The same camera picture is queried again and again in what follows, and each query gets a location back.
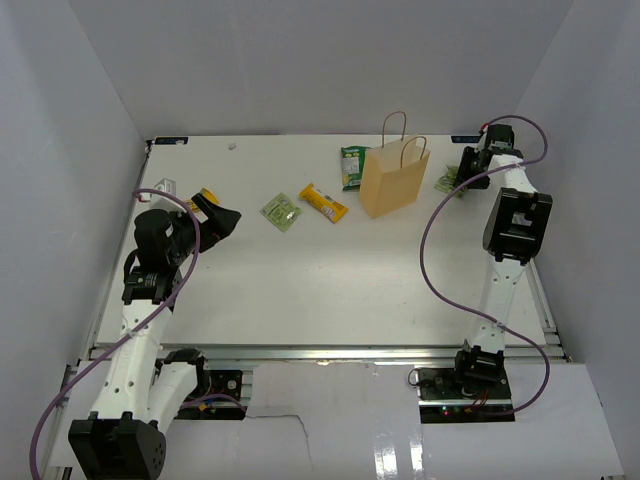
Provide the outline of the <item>green crinkled snack packet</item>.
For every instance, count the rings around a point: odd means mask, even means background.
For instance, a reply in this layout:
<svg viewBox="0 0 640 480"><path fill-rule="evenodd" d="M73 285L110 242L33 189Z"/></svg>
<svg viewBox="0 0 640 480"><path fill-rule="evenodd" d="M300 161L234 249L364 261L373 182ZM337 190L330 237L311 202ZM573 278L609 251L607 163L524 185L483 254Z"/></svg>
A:
<svg viewBox="0 0 640 480"><path fill-rule="evenodd" d="M446 172L435 183L434 188L444 194L450 194L456 189L456 177L458 167L455 165L447 165Z"/></svg>

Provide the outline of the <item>light green square snack packet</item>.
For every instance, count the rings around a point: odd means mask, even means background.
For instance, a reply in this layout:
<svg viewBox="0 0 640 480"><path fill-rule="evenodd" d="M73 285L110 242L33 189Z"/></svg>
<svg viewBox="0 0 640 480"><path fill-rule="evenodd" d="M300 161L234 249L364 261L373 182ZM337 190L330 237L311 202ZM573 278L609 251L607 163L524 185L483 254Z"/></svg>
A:
<svg viewBox="0 0 640 480"><path fill-rule="evenodd" d="M302 214L302 210L284 193L277 194L260 213L279 231L287 232Z"/></svg>

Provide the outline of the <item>yellow snack bar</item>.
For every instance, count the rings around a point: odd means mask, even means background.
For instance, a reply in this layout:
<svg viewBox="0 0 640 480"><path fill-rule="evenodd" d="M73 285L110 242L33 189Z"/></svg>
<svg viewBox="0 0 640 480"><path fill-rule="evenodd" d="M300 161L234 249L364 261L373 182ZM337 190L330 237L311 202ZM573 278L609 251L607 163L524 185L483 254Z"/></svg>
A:
<svg viewBox="0 0 640 480"><path fill-rule="evenodd" d="M306 201L332 223L337 223L348 212L348 208L324 194L313 183L309 183L299 193L299 198Z"/></svg>

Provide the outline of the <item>yellow snack packet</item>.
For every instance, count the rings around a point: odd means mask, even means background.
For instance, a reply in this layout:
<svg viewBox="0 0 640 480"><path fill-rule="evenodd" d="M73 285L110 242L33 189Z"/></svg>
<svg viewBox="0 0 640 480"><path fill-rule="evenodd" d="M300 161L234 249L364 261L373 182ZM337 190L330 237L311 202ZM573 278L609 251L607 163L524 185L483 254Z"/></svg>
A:
<svg viewBox="0 0 640 480"><path fill-rule="evenodd" d="M220 209L217 197L207 188L201 188L192 197L185 199L184 203L198 218L211 217Z"/></svg>

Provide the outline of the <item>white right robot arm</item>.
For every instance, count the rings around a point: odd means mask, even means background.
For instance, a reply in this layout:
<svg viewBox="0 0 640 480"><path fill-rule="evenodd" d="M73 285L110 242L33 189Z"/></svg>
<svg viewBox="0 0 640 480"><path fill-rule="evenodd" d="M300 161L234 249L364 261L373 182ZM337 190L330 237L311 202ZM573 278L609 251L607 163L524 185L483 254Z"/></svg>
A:
<svg viewBox="0 0 640 480"><path fill-rule="evenodd" d="M455 187L484 190L490 179L479 175L491 167L503 169L504 184L483 233L482 246L489 260L480 314L451 374L453 390L466 399L486 395L505 382L502 327L508 323L520 278L541 250L553 206L552 197L532 185L522 163L512 127L485 124L478 144L463 150L453 182Z"/></svg>

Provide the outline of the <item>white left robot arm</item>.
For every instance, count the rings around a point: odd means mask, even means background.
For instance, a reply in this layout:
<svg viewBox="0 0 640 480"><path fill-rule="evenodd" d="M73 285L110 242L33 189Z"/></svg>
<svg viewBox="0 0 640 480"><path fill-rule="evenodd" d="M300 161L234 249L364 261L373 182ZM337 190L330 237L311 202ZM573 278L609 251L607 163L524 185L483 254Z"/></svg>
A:
<svg viewBox="0 0 640 480"><path fill-rule="evenodd" d="M227 238L241 218L195 194L199 221L171 194L145 189L145 211L134 219L135 247L124 264L121 336L109 370L85 419L72 421L68 440L89 479L156 479L166 460L166 432L188 398L211 387L211 374L196 349L157 361L177 294L190 274L185 261Z"/></svg>

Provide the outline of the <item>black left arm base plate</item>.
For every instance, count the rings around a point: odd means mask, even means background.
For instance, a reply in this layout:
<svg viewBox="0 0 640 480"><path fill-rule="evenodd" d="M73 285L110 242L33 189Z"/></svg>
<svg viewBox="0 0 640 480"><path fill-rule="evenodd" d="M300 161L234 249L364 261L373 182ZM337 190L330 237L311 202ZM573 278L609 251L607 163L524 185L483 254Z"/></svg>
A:
<svg viewBox="0 0 640 480"><path fill-rule="evenodd" d="M240 403L243 386L241 370L204 370L199 377L200 397L207 397L206 402Z"/></svg>

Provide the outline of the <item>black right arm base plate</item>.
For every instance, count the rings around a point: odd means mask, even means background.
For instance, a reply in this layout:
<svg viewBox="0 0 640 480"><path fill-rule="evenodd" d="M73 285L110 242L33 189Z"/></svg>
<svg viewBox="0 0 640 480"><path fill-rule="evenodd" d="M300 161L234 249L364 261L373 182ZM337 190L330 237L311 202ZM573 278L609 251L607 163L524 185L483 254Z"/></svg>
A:
<svg viewBox="0 0 640 480"><path fill-rule="evenodd" d="M505 377L490 383L484 380L460 380L452 368L413 368L408 384L418 390L423 401L436 400L510 400L511 390Z"/></svg>

